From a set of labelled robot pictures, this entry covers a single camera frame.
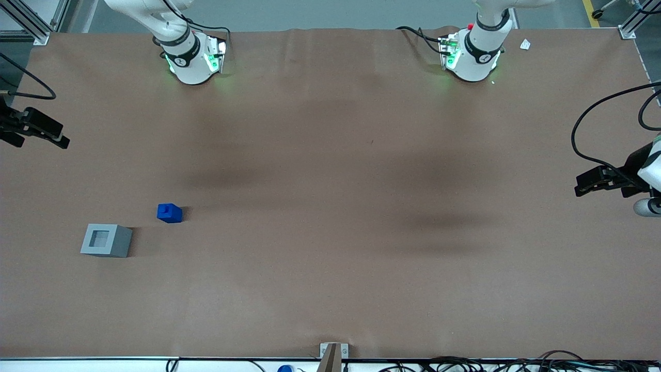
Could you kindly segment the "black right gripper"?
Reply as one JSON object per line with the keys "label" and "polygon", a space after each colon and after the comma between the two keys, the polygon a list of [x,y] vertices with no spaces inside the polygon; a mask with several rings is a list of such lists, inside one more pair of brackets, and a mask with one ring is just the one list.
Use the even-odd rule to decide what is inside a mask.
{"label": "black right gripper", "polygon": [[21,148],[25,138],[23,133],[24,123],[31,129],[24,132],[24,136],[38,137],[48,141],[61,149],[67,149],[70,139],[62,134],[63,125],[52,117],[33,107],[27,107],[25,111],[17,111],[1,98],[1,140],[9,145]]}

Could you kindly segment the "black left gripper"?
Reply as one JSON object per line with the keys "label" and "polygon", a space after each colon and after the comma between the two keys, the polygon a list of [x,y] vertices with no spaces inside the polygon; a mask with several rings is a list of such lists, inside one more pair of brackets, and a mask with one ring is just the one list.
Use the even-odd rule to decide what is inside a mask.
{"label": "black left gripper", "polygon": [[620,189],[625,184],[621,189],[624,198],[633,197],[640,193],[649,194],[649,197],[656,197],[656,189],[638,176],[638,172],[647,161],[652,147],[653,144],[650,142],[646,146],[633,151],[626,158],[625,165],[621,167],[621,172],[630,179],[627,184],[626,178],[618,172],[605,165],[598,165],[576,177],[575,196],[583,197],[591,192]]}

